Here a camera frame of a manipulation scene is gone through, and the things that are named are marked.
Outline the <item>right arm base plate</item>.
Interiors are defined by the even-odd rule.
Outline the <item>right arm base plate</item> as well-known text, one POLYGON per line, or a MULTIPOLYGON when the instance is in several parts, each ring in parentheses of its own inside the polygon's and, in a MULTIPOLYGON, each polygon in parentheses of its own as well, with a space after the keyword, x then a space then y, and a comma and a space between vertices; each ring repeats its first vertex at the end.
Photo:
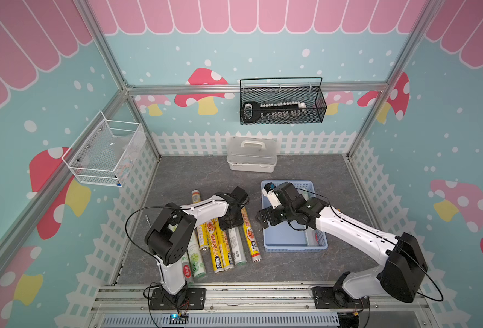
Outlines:
POLYGON ((315 286, 311 288, 316 309, 329 310, 366 310, 370 308, 368 298, 352 299, 341 289, 328 286, 315 286))

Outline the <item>orange black screwdriver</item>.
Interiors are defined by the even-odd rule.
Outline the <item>orange black screwdriver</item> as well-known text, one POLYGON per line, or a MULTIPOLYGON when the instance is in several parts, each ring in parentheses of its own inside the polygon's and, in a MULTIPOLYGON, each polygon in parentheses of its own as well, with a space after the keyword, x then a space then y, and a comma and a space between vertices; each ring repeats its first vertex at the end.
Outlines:
POLYGON ((145 220, 147 221, 147 224, 148 224, 149 228, 151 228, 152 225, 151 225, 151 221, 150 221, 148 215, 145 215, 145 220))

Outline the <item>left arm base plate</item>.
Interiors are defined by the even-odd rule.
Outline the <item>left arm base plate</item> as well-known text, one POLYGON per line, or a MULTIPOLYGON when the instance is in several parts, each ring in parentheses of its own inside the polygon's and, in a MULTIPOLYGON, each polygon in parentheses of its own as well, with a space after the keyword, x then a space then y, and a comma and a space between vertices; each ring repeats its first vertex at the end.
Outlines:
POLYGON ((206 299, 206 288, 184 287, 175 295, 171 295, 164 288, 154 286, 144 291, 150 310, 203 310, 206 299))

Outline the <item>black socket bit holder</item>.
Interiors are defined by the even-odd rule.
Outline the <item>black socket bit holder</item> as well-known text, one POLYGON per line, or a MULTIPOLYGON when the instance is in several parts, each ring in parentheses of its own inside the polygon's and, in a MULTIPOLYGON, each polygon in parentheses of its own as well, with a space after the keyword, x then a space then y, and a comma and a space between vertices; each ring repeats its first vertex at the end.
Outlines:
POLYGON ((240 116, 242 123, 253 124, 260 120, 289 120, 306 113, 305 102, 284 101, 276 103, 245 102, 240 116))

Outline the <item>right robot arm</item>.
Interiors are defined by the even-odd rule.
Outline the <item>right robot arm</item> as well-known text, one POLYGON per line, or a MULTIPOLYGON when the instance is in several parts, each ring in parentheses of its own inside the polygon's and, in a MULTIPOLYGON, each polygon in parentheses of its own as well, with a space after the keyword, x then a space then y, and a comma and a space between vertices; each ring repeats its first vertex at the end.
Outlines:
POLYGON ((267 183, 262 194, 270 206, 259 211, 264 228, 283 222, 325 232, 350 244, 377 266, 365 271, 345 272, 332 293, 338 305, 374 295, 412 303, 427 274, 428 266, 417 239, 406 232, 397 236, 370 227, 343 214, 323 196, 306 200, 292 183, 267 183))

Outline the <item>blue plastic basket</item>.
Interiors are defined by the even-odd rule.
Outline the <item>blue plastic basket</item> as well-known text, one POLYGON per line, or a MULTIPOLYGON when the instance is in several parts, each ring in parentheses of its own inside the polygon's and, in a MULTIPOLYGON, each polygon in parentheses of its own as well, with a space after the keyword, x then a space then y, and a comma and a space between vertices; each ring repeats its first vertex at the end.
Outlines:
MULTIPOLYGON (((261 182, 261 188, 267 183, 274 183, 278 186, 286 183, 286 180, 264 180, 261 182)), ((314 184, 309 180, 291 180, 290 181, 300 194, 308 200, 315 196, 314 184)), ((266 198, 261 198, 262 208, 265 209, 270 206, 266 198)), ((293 222, 291 224, 295 229, 300 229, 301 225, 293 222)), ((295 230, 289 226, 288 223, 283 222, 276 226, 269 226, 263 229, 264 246, 267 251, 275 252, 315 252, 322 251, 315 247, 315 231, 312 228, 307 230, 295 230)))

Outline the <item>green led circuit board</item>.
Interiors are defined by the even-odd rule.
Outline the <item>green led circuit board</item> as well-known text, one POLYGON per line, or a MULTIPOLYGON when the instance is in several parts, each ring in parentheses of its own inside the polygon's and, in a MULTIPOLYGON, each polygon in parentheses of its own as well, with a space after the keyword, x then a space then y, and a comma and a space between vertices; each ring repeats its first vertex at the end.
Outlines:
POLYGON ((169 316, 170 325, 186 325, 188 324, 189 316, 186 314, 171 314, 169 316))

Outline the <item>white lidded storage box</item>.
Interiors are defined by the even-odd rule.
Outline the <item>white lidded storage box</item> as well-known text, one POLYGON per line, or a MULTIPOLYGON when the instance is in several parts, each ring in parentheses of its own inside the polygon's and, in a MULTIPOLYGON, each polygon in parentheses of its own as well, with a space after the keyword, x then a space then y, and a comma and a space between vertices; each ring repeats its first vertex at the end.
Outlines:
POLYGON ((227 162, 233 171, 273 173, 278 143, 272 139, 232 137, 227 152, 227 162))

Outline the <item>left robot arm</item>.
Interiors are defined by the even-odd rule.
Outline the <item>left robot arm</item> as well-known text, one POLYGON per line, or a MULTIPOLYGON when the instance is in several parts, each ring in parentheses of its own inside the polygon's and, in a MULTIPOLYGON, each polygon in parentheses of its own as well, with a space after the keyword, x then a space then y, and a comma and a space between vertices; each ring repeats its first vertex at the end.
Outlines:
POLYGON ((147 232, 144 241, 154 257, 161 262, 162 290, 177 295, 187 284, 181 258, 187 250, 196 226, 217 219, 221 230, 244 223, 241 209, 248 203, 248 194, 241 187, 230 193, 217 193, 198 203, 179 206, 168 203, 147 232))

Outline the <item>aluminium front rail frame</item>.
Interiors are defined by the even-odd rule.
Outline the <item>aluminium front rail frame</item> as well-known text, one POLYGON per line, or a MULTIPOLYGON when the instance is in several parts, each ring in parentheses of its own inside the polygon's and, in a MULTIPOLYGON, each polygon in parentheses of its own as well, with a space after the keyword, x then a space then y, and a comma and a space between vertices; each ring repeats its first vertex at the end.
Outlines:
POLYGON ((437 327, 428 302, 367 297, 366 310, 316 309, 311 288, 322 282, 197 284, 206 288, 203 310, 150 310, 143 285, 106 286, 88 310, 84 327, 437 327), (171 314, 189 316, 170 325, 171 314))

